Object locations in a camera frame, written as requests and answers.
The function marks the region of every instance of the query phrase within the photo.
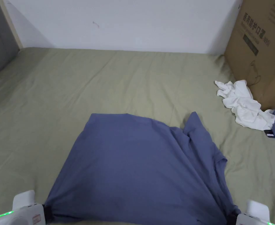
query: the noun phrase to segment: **mattress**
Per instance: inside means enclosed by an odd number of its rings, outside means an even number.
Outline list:
[[[0,213],[30,189],[45,202],[91,113],[130,113],[183,128],[196,111],[228,159],[234,203],[242,211],[248,199],[266,204],[275,223],[275,139],[236,124],[215,80],[233,80],[220,55],[21,50],[0,72]]]

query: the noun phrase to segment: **red label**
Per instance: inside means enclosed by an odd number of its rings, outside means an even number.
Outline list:
[[[39,215],[36,215],[36,216],[34,216],[33,218],[32,218],[32,223],[33,224],[37,224],[38,222],[40,222],[41,221],[41,215],[39,214]]]

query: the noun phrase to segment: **white wall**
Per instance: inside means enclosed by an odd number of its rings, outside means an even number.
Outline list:
[[[24,47],[223,53],[241,0],[5,0]]]

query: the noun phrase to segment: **blue t-shirt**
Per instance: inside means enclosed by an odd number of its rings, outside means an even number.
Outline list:
[[[226,162],[196,112],[183,130],[129,114],[92,114],[45,204],[54,222],[225,225],[240,212]]]

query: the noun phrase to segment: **white cloth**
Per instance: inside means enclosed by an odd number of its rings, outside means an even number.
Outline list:
[[[230,81],[227,84],[215,81],[215,84],[220,88],[216,95],[224,98],[223,103],[235,114],[236,123],[252,129],[272,129],[275,122],[273,110],[263,112],[260,109],[261,104],[253,99],[245,80],[239,80],[234,84]]]

